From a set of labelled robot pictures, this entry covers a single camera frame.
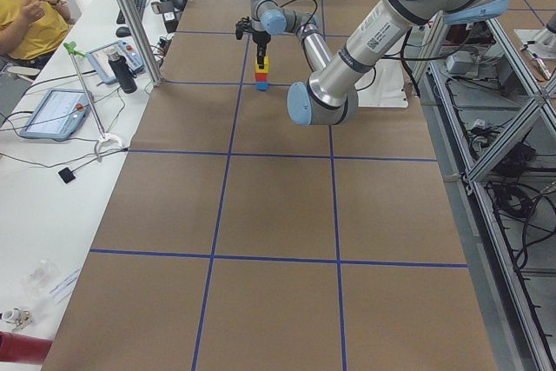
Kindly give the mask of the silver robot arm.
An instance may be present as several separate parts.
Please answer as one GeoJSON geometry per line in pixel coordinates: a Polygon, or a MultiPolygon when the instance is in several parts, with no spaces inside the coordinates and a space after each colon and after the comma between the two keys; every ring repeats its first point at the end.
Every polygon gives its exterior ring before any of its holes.
{"type": "Polygon", "coordinates": [[[252,35],[257,47],[256,71],[269,66],[267,46],[272,36],[283,33],[297,37],[312,71],[323,70],[332,60],[334,54],[325,43],[315,11],[302,13],[280,6],[275,0],[250,0],[250,8],[243,31],[252,35]]]}
{"type": "Polygon", "coordinates": [[[380,0],[342,48],[305,83],[288,91],[288,114],[299,125],[336,125],[358,108],[356,83],[408,30],[440,14],[448,25],[503,14],[510,0],[380,0]]]}

